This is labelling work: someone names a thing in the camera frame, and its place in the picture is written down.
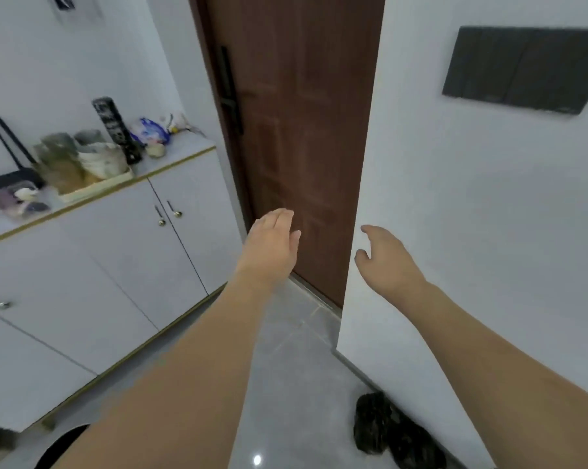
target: cabinet door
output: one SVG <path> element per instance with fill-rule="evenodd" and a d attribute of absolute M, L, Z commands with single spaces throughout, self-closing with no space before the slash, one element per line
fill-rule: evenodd
<path fill-rule="evenodd" d="M 94 260 L 49 220 L 0 242 L 1 316 L 101 373 L 157 330 Z"/>
<path fill-rule="evenodd" d="M 95 377 L 0 320 L 0 427 L 21 432 Z"/>
<path fill-rule="evenodd" d="M 194 158 L 149 180 L 205 289 L 217 290 L 235 269 L 242 239 L 216 152 Z M 175 211 L 182 215 L 175 217 Z"/>
<path fill-rule="evenodd" d="M 59 221 L 158 329 L 207 296 L 148 181 L 80 207 Z"/>

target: door threshold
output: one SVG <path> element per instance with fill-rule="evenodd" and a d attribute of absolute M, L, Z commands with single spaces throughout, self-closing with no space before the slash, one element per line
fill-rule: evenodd
<path fill-rule="evenodd" d="M 298 284 L 298 286 L 313 294 L 314 298 L 320 301 L 323 306 L 329 308 L 334 315 L 340 319 L 342 318 L 342 308 L 336 305 L 331 299 L 327 298 L 320 291 L 318 291 L 313 285 L 309 284 L 305 278 L 300 277 L 296 272 L 292 272 L 290 278 L 292 281 Z"/>

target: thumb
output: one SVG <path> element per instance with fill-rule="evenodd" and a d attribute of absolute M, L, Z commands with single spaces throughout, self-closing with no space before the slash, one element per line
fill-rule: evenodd
<path fill-rule="evenodd" d="M 364 274 L 364 270 L 368 267 L 369 262 L 370 258 L 366 251 L 361 249 L 357 250 L 357 253 L 355 253 L 355 264 L 357 265 L 357 268 L 359 268 L 359 273 L 361 273 L 361 275 Z"/>
<path fill-rule="evenodd" d="M 294 256 L 298 254 L 298 243 L 300 242 L 301 234 L 300 230 L 295 230 L 290 234 L 290 252 Z"/>

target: cabinet countertop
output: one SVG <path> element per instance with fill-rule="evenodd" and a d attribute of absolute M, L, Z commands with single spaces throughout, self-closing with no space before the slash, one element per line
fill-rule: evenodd
<path fill-rule="evenodd" d="M 190 132 L 178 133 L 173 136 L 171 142 L 166 146 L 166 155 L 161 158 L 153 159 L 146 154 L 143 155 L 142 161 L 132 166 L 135 178 L 118 184 L 110 189 L 102 191 L 93 197 L 88 197 L 80 201 L 64 204 L 55 189 L 46 187 L 40 191 L 40 198 L 50 206 L 50 210 L 44 214 L 37 214 L 29 220 L 13 220 L 0 214 L 0 240 L 11 235 L 17 234 L 22 230 L 33 227 L 36 224 L 53 219 L 65 212 L 69 212 L 84 204 L 88 204 L 101 197 L 112 194 L 120 189 L 127 188 L 136 182 L 145 180 L 150 176 L 161 173 L 171 167 L 183 163 L 189 159 L 199 156 L 205 152 L 215 149 L 213 141 L 208 140 L 200 135 Z"/>

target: floor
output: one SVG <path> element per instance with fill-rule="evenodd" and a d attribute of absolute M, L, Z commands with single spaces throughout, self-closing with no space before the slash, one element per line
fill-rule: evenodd
<path fill-rule="evenodd" d="M 96 421 L 210 304 L 67 405 L 52 433 L 33 429 L 23 434 L 0 469 L 32 469 L 61 434 Z M 266 469 L 397 467 L 389 451 L 368 456 L 355 447 L 355 402 L 370 389 L 332 354 L 339 329 L 339 319 L 295 283 L 278 290 L 259 332 L 229 469 L 253 468 L 258 456 Z"/>

